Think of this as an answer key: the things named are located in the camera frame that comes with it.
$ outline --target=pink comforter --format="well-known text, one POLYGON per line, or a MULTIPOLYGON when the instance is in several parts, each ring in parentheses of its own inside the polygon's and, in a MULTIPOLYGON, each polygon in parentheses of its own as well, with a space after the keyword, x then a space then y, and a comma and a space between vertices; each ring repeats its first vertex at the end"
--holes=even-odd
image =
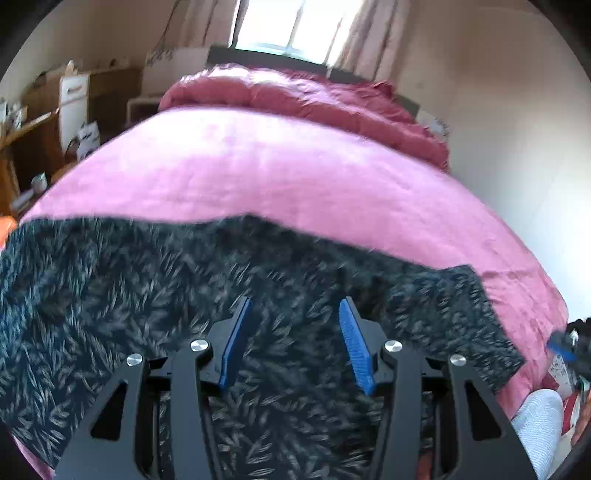
POLYGON ((172 109, 82 162, 25 221, 246 212, 429 267, 472 265, 527 360, 498 395, 509 417, 548 370, 545 343, 567 310, 533 254, 447 174, 334 128, 247 109, 172 109))
POLYGON ((345 85, 306 72, 228 64, 182 78, 164 95, 160 110, 230 105, 305 118, 363 135, 448 171, 445 143, 394 103, 392 94, 383 83, 345 85))

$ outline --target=room wall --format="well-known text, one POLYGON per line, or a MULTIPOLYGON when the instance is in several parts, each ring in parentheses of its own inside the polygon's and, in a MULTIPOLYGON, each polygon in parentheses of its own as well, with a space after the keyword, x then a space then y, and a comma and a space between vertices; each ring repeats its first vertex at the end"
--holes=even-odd
MULTIPOLYGON (((182 2, 167 39, 174 41, 188 2, 182 2)), ((142 65, 158 43, 174 0, 64 0, 29 36, 2 80, 0 96, 13 102, 41 72, 70 59, 84 68, 128 58, 142 65)))
POLYGON ((476 0, 413 0, 392 81, 448 121, 476 0))
POLYGON ((591 316, 591 82, 536 10, 476 8, 450 110, 453 174, 591 316))

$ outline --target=bed frame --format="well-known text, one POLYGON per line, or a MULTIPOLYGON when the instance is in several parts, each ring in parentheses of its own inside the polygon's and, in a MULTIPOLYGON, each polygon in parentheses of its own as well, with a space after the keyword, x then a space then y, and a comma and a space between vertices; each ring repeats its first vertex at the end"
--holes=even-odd
MULTIPOLYGON (((238 48, 212 46, 207 56, 207 66, 223 63, 239 63, 246 67, 262 67, 267 69, 290 69, 322 75, 336 83, 362 83, 369 80, 354 75, 346 70, 329 68, 326 65, 311 61, 295 59, 287 55, 277 55, 261 51, 240 50, 238 48)), ((404 95, 396 95, 396 103, 402 106, 408 113, 416 118, 421 106, 404 95)))

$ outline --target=dark fuzzy blanket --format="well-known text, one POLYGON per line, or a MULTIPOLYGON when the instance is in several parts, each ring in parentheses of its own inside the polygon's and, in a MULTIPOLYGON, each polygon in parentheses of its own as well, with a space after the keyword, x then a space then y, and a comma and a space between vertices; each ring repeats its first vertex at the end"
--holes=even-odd
POLYGON ((464 354, 494 390, 524 363, 468 266, 432 270, 252 216, 34 220, 0 255, 0 417, 55 466, 128 354, 166 356, 243 294, 261 325, 213 402, 229 478, 363 477, 381 401, 355 385, 337 318, 345 295, 390 338, 464 354))

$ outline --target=red object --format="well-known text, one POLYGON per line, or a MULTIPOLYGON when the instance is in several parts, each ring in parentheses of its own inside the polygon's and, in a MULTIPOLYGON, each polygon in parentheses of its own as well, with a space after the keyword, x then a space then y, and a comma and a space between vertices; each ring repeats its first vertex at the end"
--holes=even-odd
POLYGON ((546 388, 548 390, 558 391, 558 382, 554 379, 550 373, 547 373, 545 377, 542 379, 542 383, 540 384, 540 389, 546 388))
POLYGON ((195 104, 231 105, 305 118, 363 135, 448 172, 445 143, 394 103, 392 94, 387 83, 346 85, 305 72, 229 64, 182 78, 166 92, 160 110, 195 104))
POLYGON ((573 416, 574 406, 577 403, 579 392, 573 393, 569 398, 564 401, 564 411, 562 415, 562 433, 564 435, 571 429, 571 417, 573 416))

